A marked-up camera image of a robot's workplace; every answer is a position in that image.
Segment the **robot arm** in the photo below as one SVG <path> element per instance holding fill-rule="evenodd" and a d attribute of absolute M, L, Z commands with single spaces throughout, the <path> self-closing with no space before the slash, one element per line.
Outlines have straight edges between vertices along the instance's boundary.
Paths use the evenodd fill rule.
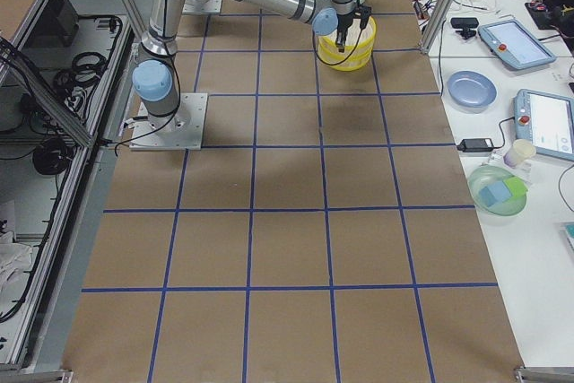
<path fill-rule="evenodd" d="M 143 102 L 151 131 L 171 133 L 185 123 L 180 116 L 182 96 L 175 67 L 176 37 L 186 0 L 153 0 L 148 29 L 139 45 L 139 64 L 132 74 L 135 91 Z M 335 35 L 339 50 L 346 47 L 354 22 L 367 25 L 371 9 L 362 0 L 233 0 L 311 26 L 318 36 Z"/>

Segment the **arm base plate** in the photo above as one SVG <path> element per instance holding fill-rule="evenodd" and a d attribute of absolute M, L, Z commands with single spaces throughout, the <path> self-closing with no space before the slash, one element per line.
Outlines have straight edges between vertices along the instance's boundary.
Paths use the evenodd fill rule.
<path fill-rule="evenodd" d="M 134 151 L 200 150 L 207 111 L 206 93 L 183 93 L 175 117 L 160 131 L 161 122 L 152 118 L 135 122 L 135 139 L 129 142 Z"/>
<path fill-rule="evenodd" d="M 222 9 L 222 0 L 185 0 L 183 15 L 211 15 L 219 14 Z"/>

